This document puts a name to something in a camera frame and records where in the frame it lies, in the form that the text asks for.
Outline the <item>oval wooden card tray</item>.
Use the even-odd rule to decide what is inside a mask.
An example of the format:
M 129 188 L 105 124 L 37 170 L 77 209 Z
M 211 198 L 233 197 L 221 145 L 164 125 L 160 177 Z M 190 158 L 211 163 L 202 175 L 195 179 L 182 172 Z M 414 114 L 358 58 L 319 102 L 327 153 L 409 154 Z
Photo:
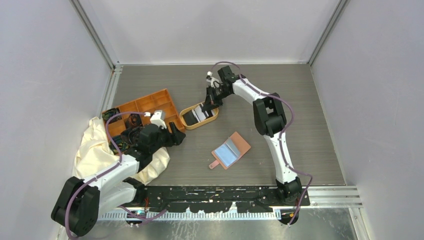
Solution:
M 194 130 L 214 121 L 218 117 L 218 108 L 209 111 L 203 111 L 203 106 L 204 103 L 201 102 L 188 107 L 179 113 L 179 118 L 186 130 Z

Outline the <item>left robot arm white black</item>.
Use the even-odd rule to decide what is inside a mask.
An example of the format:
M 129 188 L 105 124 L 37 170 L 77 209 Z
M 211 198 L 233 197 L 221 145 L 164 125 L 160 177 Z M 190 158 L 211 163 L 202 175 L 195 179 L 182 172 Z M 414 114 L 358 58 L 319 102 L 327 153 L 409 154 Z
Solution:
M 70 177 L 63 185 L 51 219 L 65 227 L 70 239 L 86 235 L 102 214 L 126 203 L 141 206 L 146 193 L 128 178 L 148 166 L 163 147 L 180 145 L 186 134 L 174 122 L 170 129 L 150 123 L 141 128 L 135 143 L 110 166 L 85 178 Z

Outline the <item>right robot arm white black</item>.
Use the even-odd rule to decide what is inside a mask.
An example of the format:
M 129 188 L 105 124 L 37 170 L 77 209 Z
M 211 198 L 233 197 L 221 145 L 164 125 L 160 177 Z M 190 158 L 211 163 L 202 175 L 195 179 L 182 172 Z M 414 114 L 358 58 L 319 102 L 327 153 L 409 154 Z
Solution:
M 302 200 L 304 190 L 298 173 L 291 162 L 286 143 L 287 118 L 283 108 L 284 101 L 277 93 L 268 93 L 254 86 L 242 74 L 235 74 L 230 66 L 218 70 L 219 78 L 208 71 L 204 109 L 214 110 L 223 105 L 224 98 L 237 95 L 252 106 L 254 125 L 264 137 L 275 167 L 276 193 L 279 202 L 291 205 Z

